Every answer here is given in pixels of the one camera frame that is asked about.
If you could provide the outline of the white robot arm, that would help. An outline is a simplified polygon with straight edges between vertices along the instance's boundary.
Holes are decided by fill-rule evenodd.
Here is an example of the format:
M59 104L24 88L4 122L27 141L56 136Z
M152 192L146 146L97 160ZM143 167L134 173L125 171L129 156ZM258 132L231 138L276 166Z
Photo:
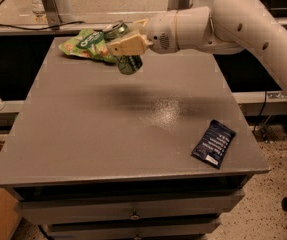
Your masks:
M135 21L107 43L114 56L195 49L229 55L249 51L287 95L287 29L260 0L214 0L210 7L171 10Z

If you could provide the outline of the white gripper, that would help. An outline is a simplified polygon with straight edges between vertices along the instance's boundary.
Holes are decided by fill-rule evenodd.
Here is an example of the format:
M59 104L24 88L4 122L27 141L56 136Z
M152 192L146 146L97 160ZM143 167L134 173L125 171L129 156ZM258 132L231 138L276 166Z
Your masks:
M149 47L158 54L175 53L178 51L175 17L175 11L167 11L154 15L150 19L131 22L128 24L131 32L109 41L107 49L113 56L142 55Z

